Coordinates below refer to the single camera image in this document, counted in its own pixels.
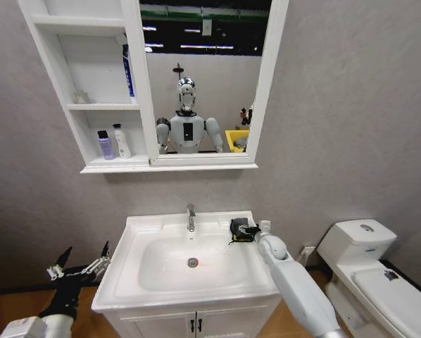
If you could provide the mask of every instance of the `faucet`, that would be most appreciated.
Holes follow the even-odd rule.
[[[189,224],[187,225],[187,230],[190,232],[195,231],[194,217],[195,215],[195,206],[193,204],[187,204],[187,215],[189,216]]]

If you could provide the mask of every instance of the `white bottle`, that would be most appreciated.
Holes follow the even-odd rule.
[[[121,124],[116,123],[113,125],[115,128],[115,131],[113,134],[115,135],[115,138],[117,139],[118,143],[118,153],[120,154],[121,158],[129,158],[131,157],[131,151],[129,150],[129,146],[126,142],[126,135],[125,132],[121,130]]]

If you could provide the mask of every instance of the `yellow bin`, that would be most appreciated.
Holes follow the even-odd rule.
[[[227,145],[232,153],[242,153],[244,150],[234,146],[234,141],[241,137],[247,137],[249,130],[225,130]]]

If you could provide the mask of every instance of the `mirror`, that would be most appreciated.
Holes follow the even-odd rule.
[[[159,154],[246,152],[270,6],[140,1]]]

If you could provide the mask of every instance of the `bathroom sink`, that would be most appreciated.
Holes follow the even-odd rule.
[[[248,266],[241,250],[228,245],[229,242],[227,235],[211,234],[153,241],[142,256],[139,284],[147,290],[167,291],[220,288],[241,283],[248,274]]]
[[[92,308],[134,308],[278,294],[255,243],[231,243],[250,211],[128,217]]]

